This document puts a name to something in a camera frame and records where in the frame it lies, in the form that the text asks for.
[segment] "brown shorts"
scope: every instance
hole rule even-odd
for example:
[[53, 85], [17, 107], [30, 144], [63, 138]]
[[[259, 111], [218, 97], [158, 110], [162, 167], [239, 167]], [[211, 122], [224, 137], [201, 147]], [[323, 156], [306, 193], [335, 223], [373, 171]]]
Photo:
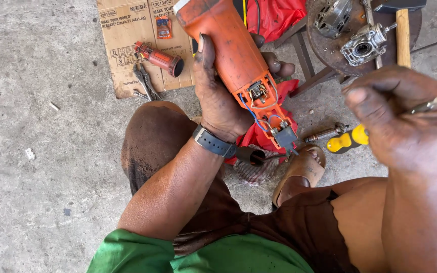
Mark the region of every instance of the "brown shorts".
[[[137, 190], [179, 152], [197, 124], [166, 107], [144, 104], [126, 129], [122, 168], [130, 190]], [[331, 189], [308, 191], [284, 202], [275, 212], [255, 215], [240, 210], [219, 171], [195, 216], [173, 240], [176, 255], [187, 255], [230, 234], [253, 233], [289, 246], [315, 272], [358, 272], [330, 201]]]

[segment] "cardboard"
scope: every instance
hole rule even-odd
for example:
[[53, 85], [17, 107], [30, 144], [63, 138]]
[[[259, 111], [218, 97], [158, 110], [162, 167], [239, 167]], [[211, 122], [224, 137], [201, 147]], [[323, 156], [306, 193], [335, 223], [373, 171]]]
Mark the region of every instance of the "cardboard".
[[[195, 84], [192, 73], [193, 57], [191, 40], [179, 25], [173, 12], [178, 0], [98, 0], [97, 10], [104, 36], [104, 43], [111, 68], [116, 98], [135, 97], [133, 89], [145, 94], [142, 85], [133, 73], [134, 63], [142, 63], [149, 73], [157, 92], [192, 86]], [[167, 15], [171, 20], [173, 37], [156, 38], [155, 17]], [[140, 55], [134, 56], [134, 43], [150, 43], [170, 55], [179, 55], [185, 67], [178, 78], [167, 71], [145, 61]]]

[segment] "green shirt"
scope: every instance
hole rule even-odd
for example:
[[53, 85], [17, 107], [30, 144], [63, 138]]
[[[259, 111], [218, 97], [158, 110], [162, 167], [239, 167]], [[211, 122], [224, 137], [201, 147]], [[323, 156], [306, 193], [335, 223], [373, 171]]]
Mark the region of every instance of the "green shirt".
[[106, 236], [87, 272], [302, 272], [306, 261], [286, 245], [258, 235], [229, 235], [187, 256], [175, 257], [170, 241], [123, 229]]

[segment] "sandal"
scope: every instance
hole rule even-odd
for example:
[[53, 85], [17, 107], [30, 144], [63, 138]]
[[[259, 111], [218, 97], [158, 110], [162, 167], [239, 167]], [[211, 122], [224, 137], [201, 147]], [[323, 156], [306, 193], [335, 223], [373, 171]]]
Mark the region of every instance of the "sandal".
[[[316, 160], [311, 156], [309, 151], [317, 152], [319, 163], [316, 162]], [[299, 155], [293, 156], [291, 164], [289, 165], [286, 173], [282, 177], [281, 182], [279, 182], [276, 189], [274, 190], [274, 194], [272, 195], [272, 203], [276, 207], [278, 207], [277, 200], [279, 198], [279, 194], [281, 193], [281, 189], [289, 177], [305, 177], [309, 182], [309, 185], [306, 185], [306, 187], [314, 188], [325, 173], [326, 158], [325, 153], [320, 147], [316, 145], [307, 145], [301, 148], [298, 153]]]

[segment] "red cloth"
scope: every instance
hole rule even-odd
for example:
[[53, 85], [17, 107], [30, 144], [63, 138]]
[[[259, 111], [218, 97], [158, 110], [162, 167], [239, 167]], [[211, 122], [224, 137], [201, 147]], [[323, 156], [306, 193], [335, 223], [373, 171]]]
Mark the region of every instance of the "red cloth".
[[[261, 29], [266, 43], [279, 38], [290, 26], [307, 14], [306, 0], [257, 0], [261, 12]], [[254, 0], [247, 3], [247, 28], [257, 33], [257, 5]]]
[[[278, 90], [278, 96], [279, 96], [278, 103], [279, 104], [281, 104], [284, 101], [284, 99], [286, 98], [286, 96], [288, 95], [289, 92], [291, 92], [296, 87], [298, 87], [299, 82], [300, 82], [300, 80], [289, 80], [289, 81], [285, 81], [285, 82], [277, 84], [276, 88]], [[298, 130], [298, 124], [294, 121], [293, 114], [286, 111], [282, 107], [281, 107], [281, 110], [284, 113], [284, 115], [286, 115], [287, 117], [289, 117], [291, 119], [291, 123], [292, 123], [291, 127], [293, 128], [293, 131], [296, 132]], [[236, 143], [239, 143], [241, 139], [242, 139], [242, 136], [238, 137], [236, 140]], [[268, 150], [268, 151], [272, 151], [272, 152], [286, 153], [285, 148], [281, 148], [279, 150], [276, 149], [276, 146], [274, 146], [272, 141], [266, 137], [266, 135], [264, 134], [264, 131], [262, 131], [262, 129], [259, 128], [257, 123], [254, 123], [247, 130], [246, 134], [244, 135], [244, 139], [240, 143], [240, 146], [249, 146], [249, 144], [254, 144], [256, 146], [261, 147], [264, 150]], [[280, 158], [279, 163], [281, 164], [284, 160], [285, 160], [284, 157]], [[236, 161], [237, 161], [237, 158], [232, 157], [232, 158], [226, 159], [225, 163], [233, 165], [233, 164], [235, 164]]]

